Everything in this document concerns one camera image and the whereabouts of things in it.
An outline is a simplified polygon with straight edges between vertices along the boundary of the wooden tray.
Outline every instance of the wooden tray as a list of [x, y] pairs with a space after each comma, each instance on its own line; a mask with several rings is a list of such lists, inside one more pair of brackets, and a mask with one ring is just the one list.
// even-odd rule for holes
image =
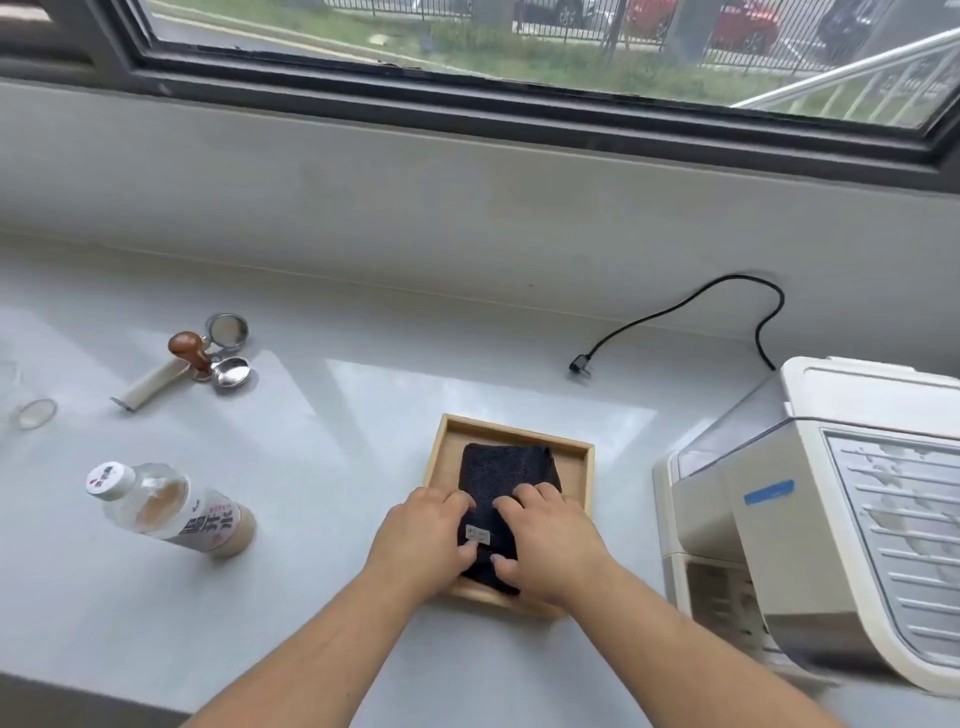
[[[587, 515], [590, 515], [590, 493], [593, 488], [593, 445], [590, 443], [456, 415], [444, 415], [426, 466], [423, 485], [427, 488], [441, 488], [447, 492], [456, 490], [460, 482], [460, 462], [464, 457], [464, 446], [468, 443], [550, 447], [564, 495], [576, 498]], [[446, 593], [547, 619], [558, 619], [564, 615], [564, 611], [559, 607], [523, 595], [505, 595], [463, 576], [457, 579]]]

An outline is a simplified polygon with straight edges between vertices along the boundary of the window frame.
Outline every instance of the window frame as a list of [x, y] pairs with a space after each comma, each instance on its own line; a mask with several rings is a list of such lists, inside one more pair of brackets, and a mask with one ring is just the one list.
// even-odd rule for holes
[[[832, 182], [960, 193], [960, 91], [926, 130], [712, 108], [393, 65], [195, 48], [136, 0], [40, 0], [92, 59], [58, 83]], [[7, 70], [0, 65], [0, 73]]]

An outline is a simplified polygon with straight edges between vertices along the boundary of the white countertop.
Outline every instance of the white countertop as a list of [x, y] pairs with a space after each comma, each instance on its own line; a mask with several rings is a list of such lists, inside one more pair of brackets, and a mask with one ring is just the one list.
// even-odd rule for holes
[[[0, 441], [0, 670], [193, 711], [315, 614], [416, 487], [440, 417], [596, 446], [594, 519], [662, 590], [650, 468], [745, 395], [750, 344], [642, 328], [565, 368], [589, 319], [81, 246], [0, 246], [0, 358], [60, 404]], [[254, 386], [184, 382], [135, 415], [108, 397], [217, 310], [246, 316]], [[98, 462], [167, 462], [249, 506], [225, 563], [113, 526]], [[643, 716], [571, 620], [438, 602], [407, 628], [357, 726], [621, 726]]]

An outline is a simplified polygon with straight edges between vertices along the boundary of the plastic bottle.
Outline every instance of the plastic bottle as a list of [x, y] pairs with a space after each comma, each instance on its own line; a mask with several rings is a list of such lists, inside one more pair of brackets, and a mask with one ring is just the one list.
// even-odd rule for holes
[[162, 463], [98, 465], [86, 477], [86, 491], [121, 528], [216, 558], [240, 553], [256, 531], [247, 508]]

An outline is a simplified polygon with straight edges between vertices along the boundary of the bottle cap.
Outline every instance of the bottle cap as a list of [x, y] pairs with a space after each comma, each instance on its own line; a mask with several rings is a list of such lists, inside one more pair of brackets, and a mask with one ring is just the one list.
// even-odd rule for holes
[[136, 473], [130, 466], [104, 463], [86, 477], [86, 491], [103, 500], [117, 500], [129, 493], [135, 482]]

